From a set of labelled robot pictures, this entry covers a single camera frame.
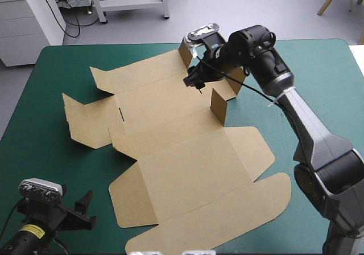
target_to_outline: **white cable tie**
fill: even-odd
[[[198,54],[197,54],[197,50],[196,50],[196,45],[194,45],[192,48],[192,57],[195,59],[197,56],[198,56]]]
[[[275,98],[274,101],[272,101],[271,103],[268,104],[268,107],[275,105],[276,103],[278,103],[278,100],[283,97],[285,94],[287,94],[289,91],[296,89],[296,87],[292,86],[287,88],[286,90],[284,90],[278,97]]]

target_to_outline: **yellow warning label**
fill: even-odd
[[[45,232],[37,225],[25,225],[19,231],[28,231],[34,234],[38,239],[41,239]]]

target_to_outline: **gray floor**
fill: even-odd
[[[108,24],[82,28],[79,38],[65,37],[64,44],[176,43],[183,34],[209,22],[221,26],[225,37],[240,28],[263,24],[278,39],[341,38],[357,44],[364,28],[364,5],[334,0],[325,14],[317,11],[325,0],[169,0],[171,18],[163,19],[162,9],[108,13]],[[79,10],[81,24],[86,16]],[[68,20],[73,15],[65,12]],[[68,27],[71,34],[76,27]],[[6,68],[0,63],[0,138],[19,100],[32,66]]]

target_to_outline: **metal frame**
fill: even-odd
[[[107,11],[149,9],[163,7],[164,18],[169,19],[168,0],[93,0],[100,22],[107,23]]]

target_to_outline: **cabinet drawer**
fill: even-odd
[[[0,38],[0,59],[6,66],[34,64],[48,45],[44,34]]]
[[[0,20],[0,38],[43,33],[36,18]]]
[[[0,20],[34,17],[26,0],[0,2]]]

